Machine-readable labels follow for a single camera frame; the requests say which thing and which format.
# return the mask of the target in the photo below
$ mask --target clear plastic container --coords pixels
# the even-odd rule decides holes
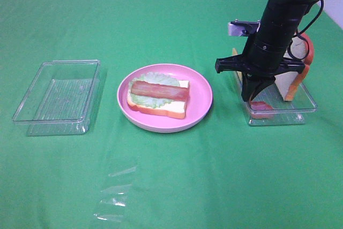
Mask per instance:
[[[304,124],[305,114],[317,111],[316,102],[302,83],[298,86],[292,101],[284,101],[275,84],[267,87],[254,98],[254,101],[263,101],[273,109],[255,110],[241,98],[242,82],[237,72],[232,72],[232,76],[249,125]]]
[[[13,122],[28,136],[84,134],[98,94],[99,69],[99,60],[42,63]]]

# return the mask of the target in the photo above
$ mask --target green tablecloth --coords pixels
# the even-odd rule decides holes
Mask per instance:
[[[216,58],[245,44],[227,23],[260,19],[266,2],[0,0],[0,228],[342,228],[342,30],[324,13],[308,30],[318,112],[305,125],[248,126],[229,73],[215,72]],[[11,118],[40,64],[75,59],[99,59],[107,73],[96,122],[84,135],[25,136]],[[211,84],[213,106],[195,127],[157,134],[121,113],[120,82],[154,63]],[[124,217],[102,224],[101,190],[117,183],[107,175],[128,160]]]

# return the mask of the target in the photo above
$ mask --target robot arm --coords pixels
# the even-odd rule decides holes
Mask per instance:
[[[311,7],[319,0],[269,0],[258,26],[244,31],[248,36],[241,55],[219,58],[217,73],[242,72],[242,98],[252,100],[264,88],[272,85],[275,75],[297,71],[304,64],[300,60],[284,58],[298,25]]]

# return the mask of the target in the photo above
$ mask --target pink plate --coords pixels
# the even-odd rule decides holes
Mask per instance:
[[[161,72],[179,80],[189,80],[190,97],[184,119],[147,115],[129,108],[126,102],[129,82],[147,72]],[[212,98],[212,89],[208,81],[197,71],[178,64],[152,64],[142,67],[126,76],[117,91],[118,104],[127,119],[145,130],[161,133],[186,130],[200,122],[210,109]]]

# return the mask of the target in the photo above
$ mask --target lettuce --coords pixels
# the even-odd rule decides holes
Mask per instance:
[[[139,96],[131,93],[131,86],[133,82],[137,80],[143,80],[148,83],[156,83],[156,84],[163,84],[163,85],[170,85],[170,86],[180,86],[180,83],[178,80],[170,75],[165,75],[164,73],[159,72],[148,72],[143,75],[141,75],[138,78],[134,78],[129,83],[129,91],[131,95],[131,99],[134,103],[138,105],[144,105],[147,107],[157,108],[161,107],[165,104],[171,103],[173,100],[171,99],[159,99],[159,98],[152,98],[152,97],[146,97],[146,96]]]

